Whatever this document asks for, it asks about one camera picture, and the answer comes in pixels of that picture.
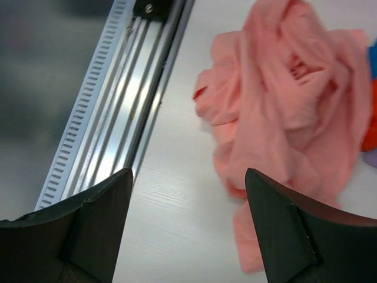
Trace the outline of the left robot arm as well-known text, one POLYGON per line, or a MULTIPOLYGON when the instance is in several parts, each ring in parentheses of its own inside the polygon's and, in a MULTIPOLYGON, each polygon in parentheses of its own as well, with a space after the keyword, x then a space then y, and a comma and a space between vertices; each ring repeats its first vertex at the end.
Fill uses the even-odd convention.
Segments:
POLYGON ((174 0, 136 0, 133 14, 150 21, 166 22, 174 0))

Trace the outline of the pink t shirt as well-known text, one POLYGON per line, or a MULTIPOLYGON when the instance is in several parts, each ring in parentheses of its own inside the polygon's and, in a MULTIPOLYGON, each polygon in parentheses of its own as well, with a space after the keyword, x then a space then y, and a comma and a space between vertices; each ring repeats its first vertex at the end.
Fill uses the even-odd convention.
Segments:
POLYGON ((326 29, 307 1, 257 1, 241 30, 215 37, 193 99, 230 196, 246 199, 255 168, 339 207, 372 114, 368 49, 364 30, 326 29))

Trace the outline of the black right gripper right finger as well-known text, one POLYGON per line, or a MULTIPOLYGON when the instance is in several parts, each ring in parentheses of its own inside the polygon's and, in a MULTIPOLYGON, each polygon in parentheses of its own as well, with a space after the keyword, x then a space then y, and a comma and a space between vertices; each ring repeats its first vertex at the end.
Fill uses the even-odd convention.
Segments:
POLYGON ((376 282, 376 219, 345 212, 248 169, 268 282, 376 282))

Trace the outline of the orange t shirt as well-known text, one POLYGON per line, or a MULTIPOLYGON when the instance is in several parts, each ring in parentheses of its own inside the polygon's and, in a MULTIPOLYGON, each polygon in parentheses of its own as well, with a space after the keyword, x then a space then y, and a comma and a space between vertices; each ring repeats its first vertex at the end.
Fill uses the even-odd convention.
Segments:
POLYGON ((373 150, 376 148, 377 145, 377 139, 376 139, 376 133, 377 133, 377 103, 376 103, 376 93, 377 93, 377 81, 376 79, 373 80, 372 83, 372 115, 371 120, 369 123, 368 131, 365 134, 363 143, 362 143, 362 151, 367 152, 370 150, 373 150))

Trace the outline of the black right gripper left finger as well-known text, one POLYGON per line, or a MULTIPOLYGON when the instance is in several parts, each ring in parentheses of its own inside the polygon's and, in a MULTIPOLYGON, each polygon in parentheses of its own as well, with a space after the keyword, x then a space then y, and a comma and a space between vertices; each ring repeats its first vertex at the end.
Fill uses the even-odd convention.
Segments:
POLYGON ((1 282, 111 282, 133 188, 121 169, 47 208, 1 221, 1 282))

